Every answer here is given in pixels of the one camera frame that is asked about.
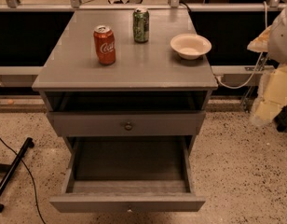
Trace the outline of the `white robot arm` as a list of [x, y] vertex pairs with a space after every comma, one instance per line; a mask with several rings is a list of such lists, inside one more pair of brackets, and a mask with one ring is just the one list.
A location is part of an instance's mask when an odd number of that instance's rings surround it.
[[272, 24], [249, 43], [247, 49], [266, 52], [279, 64], [274, 71], [262, 75], [258, 97], [251, 111], [251, 123], [264, 126], [287, 106], [287, 5]]

